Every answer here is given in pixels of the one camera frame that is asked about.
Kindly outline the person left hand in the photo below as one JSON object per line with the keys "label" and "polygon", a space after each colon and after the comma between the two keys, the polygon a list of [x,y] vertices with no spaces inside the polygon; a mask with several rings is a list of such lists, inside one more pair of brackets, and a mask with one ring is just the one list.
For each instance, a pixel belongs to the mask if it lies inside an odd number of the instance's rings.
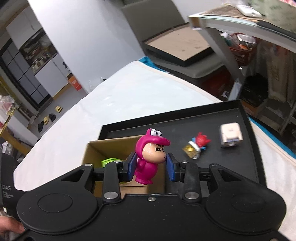
{"label": "person left hand", "polygon": [[8,216],[0,217],[0,232],[4,235],[6,232],[14,232],[21,234],[25,231],[23,225],[16,219]]}

